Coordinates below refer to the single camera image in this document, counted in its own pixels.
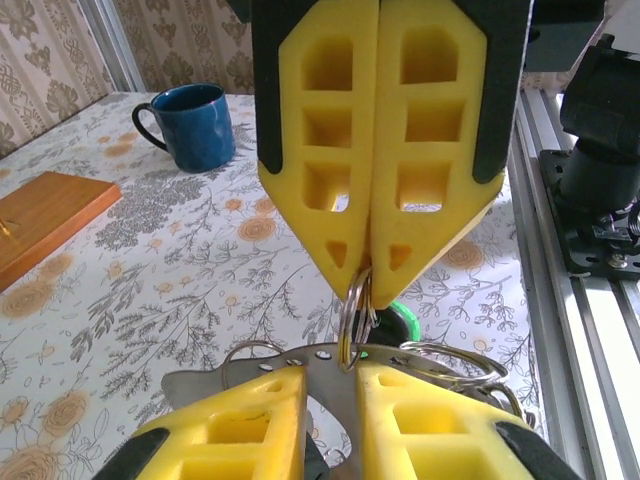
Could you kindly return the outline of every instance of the yellow foam pad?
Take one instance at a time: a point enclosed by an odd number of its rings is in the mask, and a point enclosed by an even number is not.
[[[372,265],[384,308],[500,191],[472,177],[486,38],[452,0],[318,0],[279,60],[283,169],[260,180],[338,296]]]
[[[137,480],[299,480],[306,399],[287,367],[160,417],[136,432],[170,432]]]
[[[528,428],[515,416],[391,367],[357,376],[366,480],[532,479],[493,426]]]

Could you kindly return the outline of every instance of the mug handle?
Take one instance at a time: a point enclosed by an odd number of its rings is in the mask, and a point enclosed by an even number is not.
[[[144,125],[142,125],[142,122],[140,121],[140,112],[142,110],[148,110],[151,113],[153,113],[153,110],[151,110],[151,104],[150,103],[141,103],[140,105],[136,105],[136,108],[134,108],[133,112],[131,113],[131,120],[133,120],[133,124],[136,126],[136,128],[140,132],[140,135],[142,135],[144,138],[149,140],[156,147],[161,148],[162,150],[164,150],[166,152],[167,151],[167,144],[164,143],[164,142],[161,142],[156,137],[151,135],[151,133],[149,133],[149,131],[146,128],[144,128]]]

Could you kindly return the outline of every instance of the table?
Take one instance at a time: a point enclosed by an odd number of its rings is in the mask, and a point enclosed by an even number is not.
[[[253,97],[229,97],[238,154],[201,175],[135,131],[130,112],[151,97],[112,94],[0,161],[0,196],[44,171],[117,182],[123,194],[0,296],[0,480],[90,478],[168,411],[166,372],[212,369],[250,339],[336,339],[340,303],[258,181]],[[424,338],[505,364],[540,417],[515,225],[507,182],[401,301]],[[321,451],[347,449],[321,406],[310,409]]]

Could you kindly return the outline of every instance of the wall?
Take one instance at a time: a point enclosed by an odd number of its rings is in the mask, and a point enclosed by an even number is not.
[[[75,0],[0,0],[0,158],[112,90]]]
[[[250,26],[225,0],[113,0],[149,91],[215,82],[253,91]]]

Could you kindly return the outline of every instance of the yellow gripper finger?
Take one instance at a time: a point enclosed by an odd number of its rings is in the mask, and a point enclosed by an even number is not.
[[[341,299],[372,266],[387,307],[500,192],[529,8],[253,0],[260,180]]]
[[[153,420],[96,478],[302,480],[304,376],[285,367]],[[355,386],[358,479],[532,479],[496,430],[502,422],[530,432],[519,418],[364,360]]]

